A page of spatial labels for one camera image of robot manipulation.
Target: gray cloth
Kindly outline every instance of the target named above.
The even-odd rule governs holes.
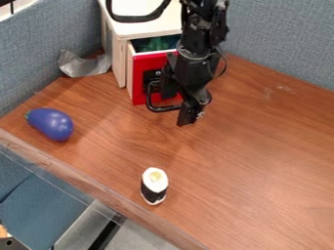
[[[111,57],[103,54],[95,59],[81,59],[70,51],[61,50],[58,65],[61,71],[69,77],[97,75],[107,72],[111,66]]]
[[[334,90],[334,2],[232,0],[225,48]]]

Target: black cable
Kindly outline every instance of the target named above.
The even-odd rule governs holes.
[[[215,74],[211,71],[210,63],[207,63],[208,71],[214,79],[222,76],[228,69],[228,65],[229,65],[228,64],[228,59],[226,58],[226,56],[224,54],[220,54],[220,55],[221,55],[221,59],[223,59],[225,65],[224,65],[224,68],[222,69],[222,71],[217,76],[215,76]]]
[[[11,2],[11,13],[14,13],[14,2]]]
[[[142,22],[156,20],[161,16],[170,3],[171,0],[163,0],[158,8],[146,16],[118,16],[112,11],[112,0],[105,0],[106,9],[109,12],[111,18],[119,22]]]

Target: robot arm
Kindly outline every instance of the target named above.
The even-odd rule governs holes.
[[[113,19],[121,22],[151,21],[161,16],[171,0],[162,4],[151,14],[139,17],[117,16],[112,12],[112,1],[106,0]],[[178,55],[167,55],[168,62],[162,69],[159,82],[147,86],[146,106],[153,112],[179,109],[178,125],[194,123],[204,115],[204,107],[212,100],[206,90],[214,78],[220,57],[225,59],[220,43],[225,41],[228,0],[180,0],[182,4],[182,36],[178,43]],[[181,105],[154,106],[151,103],[151,88],[158,85],[162,99],[174,98],[180,93]]]

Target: eggplant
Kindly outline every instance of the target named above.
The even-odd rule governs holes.
[[[52,108],[36,108],[25,115],[28,124],[53,141],[67,140],[73,133],[73,121],[65,114]]]

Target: gray fabric wall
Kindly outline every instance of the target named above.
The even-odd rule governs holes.
[[[227,50],[334,90],[334,1],[230,0]]]
[[[0,117],[55,80],[60,48],[101,47],[96,0],[40,0],[0,22]]]

